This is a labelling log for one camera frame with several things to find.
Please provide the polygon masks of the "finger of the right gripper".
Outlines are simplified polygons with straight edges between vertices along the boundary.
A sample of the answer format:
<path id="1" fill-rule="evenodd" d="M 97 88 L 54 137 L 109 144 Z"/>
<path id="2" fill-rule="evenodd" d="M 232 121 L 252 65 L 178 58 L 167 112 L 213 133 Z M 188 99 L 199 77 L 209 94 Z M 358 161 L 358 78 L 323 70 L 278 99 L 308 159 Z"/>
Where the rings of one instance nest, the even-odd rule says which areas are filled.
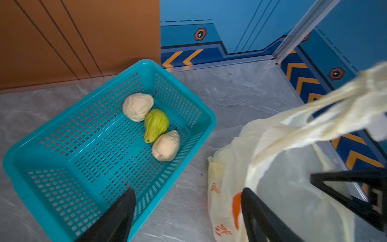
<path id="1" fill-rule="evenodd" d="M 313 173 L 310 175 L 310 182 L 375 229 L 387 232 L 386 168 Z M 363 185 L 365 190 L 360 190 L 363 197 L 360 199 L 353 195 L 345 195 L 328 185 L 328 182 L 335 185 L 348 183 Z"/>

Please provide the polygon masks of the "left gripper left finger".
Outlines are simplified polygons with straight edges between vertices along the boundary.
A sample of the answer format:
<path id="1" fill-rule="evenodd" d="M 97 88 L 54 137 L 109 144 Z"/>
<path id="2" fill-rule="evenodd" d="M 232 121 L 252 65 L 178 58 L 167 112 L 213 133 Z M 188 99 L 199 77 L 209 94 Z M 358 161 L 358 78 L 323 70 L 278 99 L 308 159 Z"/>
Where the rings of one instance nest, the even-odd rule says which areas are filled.
<path id="1" fill-rule="evenodd" d="M 135 191 L 128 188 L 77 242 L 126 242 L 136 204 Z"/>

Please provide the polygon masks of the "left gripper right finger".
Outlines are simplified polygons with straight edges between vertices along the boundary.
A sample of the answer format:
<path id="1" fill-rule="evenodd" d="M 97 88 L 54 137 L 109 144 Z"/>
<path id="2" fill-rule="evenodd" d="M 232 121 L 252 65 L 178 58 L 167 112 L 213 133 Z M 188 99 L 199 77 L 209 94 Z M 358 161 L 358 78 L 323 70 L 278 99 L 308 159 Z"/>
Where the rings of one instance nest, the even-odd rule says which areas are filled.
<path id="1" fill-rule="evenodd" d="M 241 208 L 249 242 L 302 242 L 250 188 L 244 188 Z"/>

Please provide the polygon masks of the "cream plastic bag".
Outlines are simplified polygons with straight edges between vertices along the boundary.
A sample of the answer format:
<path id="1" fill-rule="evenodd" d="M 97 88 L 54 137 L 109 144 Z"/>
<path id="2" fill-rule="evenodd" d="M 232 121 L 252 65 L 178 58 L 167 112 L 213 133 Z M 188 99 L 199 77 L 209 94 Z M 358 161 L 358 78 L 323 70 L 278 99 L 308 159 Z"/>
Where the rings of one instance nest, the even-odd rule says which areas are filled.
<path id="1" fill-rule="evenodd" d="M 386 111 L 387 64 L 381 62 L 320 99 L 246 124 L 208 159 L 215 240 L 248 240 L 242 191 L 249 188 L 304 241 L 354 241 L 354 214 L 310 182 L 313 173 L 337 169 L 317 143 L 366 128 L 381 141 Z"/>

